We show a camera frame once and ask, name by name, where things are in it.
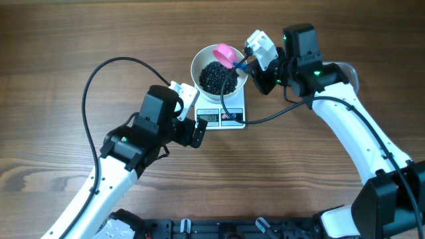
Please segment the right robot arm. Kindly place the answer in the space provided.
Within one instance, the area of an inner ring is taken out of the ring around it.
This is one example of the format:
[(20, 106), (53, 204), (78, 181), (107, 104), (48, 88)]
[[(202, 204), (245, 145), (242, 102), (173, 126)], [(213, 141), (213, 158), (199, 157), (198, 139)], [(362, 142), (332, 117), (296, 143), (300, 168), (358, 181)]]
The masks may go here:
[(335, 63), (324, 63), (316, 31), (304, 23), (283, 30), (278, 48), (254, 31), (244, 51), (256, 87), (268, 94), (290, 86), (300, 104), (313, 110), (334, 132), (353, 160), (363, 187), (347, 206), (319, 214), (325, 238), (390, 238), (417, 229), (424, 237), (424, 164), (400, 150), (360, 103), (349, 77)]

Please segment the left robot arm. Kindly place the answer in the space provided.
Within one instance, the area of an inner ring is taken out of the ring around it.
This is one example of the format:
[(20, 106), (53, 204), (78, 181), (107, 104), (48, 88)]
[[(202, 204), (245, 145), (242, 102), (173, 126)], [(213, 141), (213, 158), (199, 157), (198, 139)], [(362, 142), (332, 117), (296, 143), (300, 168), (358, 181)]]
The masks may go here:
[(107, 134), (90, 176), (44, 237), (145, 238), (141, 218), (112, 209), (148, 166), (169, 155), (168, 143), (201, 145), (207, 123), (187, 118), (198, 97), (187, 84), (151, 86), (140, 111)]

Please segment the pink scoop with blue handle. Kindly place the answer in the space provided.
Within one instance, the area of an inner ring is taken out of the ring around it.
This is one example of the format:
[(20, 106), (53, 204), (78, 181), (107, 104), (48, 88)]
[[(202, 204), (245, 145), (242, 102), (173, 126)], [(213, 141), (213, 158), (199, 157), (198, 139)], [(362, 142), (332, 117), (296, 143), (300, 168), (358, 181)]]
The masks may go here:
[(245, 63), (238, 66), (238, 63), (243, 59), (243, 55), (232, 46), (220, 43), (215, 46), (212, 53), (216, 60), (227, 69), (237, 67), (240, 70), (245, 70), (247, 67)]

